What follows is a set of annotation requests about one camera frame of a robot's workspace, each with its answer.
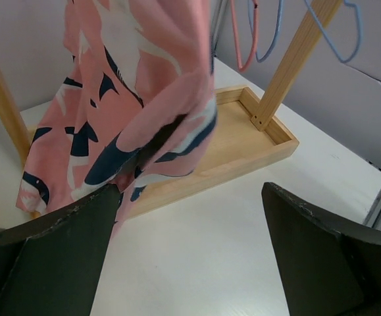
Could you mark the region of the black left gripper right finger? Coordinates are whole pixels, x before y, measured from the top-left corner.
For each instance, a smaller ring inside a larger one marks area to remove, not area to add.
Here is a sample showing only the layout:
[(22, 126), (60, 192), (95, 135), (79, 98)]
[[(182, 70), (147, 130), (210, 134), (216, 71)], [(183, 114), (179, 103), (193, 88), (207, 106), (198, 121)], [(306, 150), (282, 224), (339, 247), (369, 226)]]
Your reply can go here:
[(290, 315), (381, 315), (381, 231), (273, 182), (261, 195)]

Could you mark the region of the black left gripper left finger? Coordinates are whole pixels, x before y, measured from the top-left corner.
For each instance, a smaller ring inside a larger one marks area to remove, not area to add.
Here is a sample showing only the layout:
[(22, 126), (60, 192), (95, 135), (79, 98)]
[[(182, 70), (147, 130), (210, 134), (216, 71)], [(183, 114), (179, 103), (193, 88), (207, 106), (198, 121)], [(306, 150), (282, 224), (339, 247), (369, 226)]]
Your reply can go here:
[(0, 315), (89, 315), (120, 200), (109, 184), (0, 230)]

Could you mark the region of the pink patterned shorts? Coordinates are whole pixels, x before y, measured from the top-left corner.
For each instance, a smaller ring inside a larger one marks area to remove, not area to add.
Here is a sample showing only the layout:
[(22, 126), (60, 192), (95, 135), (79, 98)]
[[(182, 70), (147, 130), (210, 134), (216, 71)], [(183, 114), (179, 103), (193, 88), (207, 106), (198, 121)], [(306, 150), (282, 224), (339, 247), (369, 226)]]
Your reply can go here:
[(185, 177), (216, 126), (208, 1), (68, 1), (74, 66), (38, 123), (16, 206), (41, 215), (106, 184), (117, 223), (150, 184)]

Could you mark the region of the wooden clothes rack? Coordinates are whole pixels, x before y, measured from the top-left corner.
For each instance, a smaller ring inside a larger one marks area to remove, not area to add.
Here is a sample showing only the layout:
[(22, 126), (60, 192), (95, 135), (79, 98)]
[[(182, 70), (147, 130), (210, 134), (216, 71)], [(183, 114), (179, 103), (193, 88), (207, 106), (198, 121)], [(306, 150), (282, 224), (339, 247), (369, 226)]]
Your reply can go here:
[[(318, 19), (325, 26), (331, 21), (340, 2), (314, 1), (312, 6)], [(194, 171), (185, 177), (148, 185), (125, 218), (133, 212), (144, 213), (167, 205), (289, 157), (298, 146), (298, 141), (275, 117), (275, 112), (321, 35), (307, 10), (262, 97), (256, 96), (248, 87), (216, 89), (219, 75), (214, 65), (217, 120), (212, 138), (200, 162)], [(24, 167), (38, 123), (33, 130), (27, 129), (3, 79), (1, 69), (0, 119), (20, 158), (14, 169), (16, 206)], [(46, 215), (21, 211), (29, 220)]]

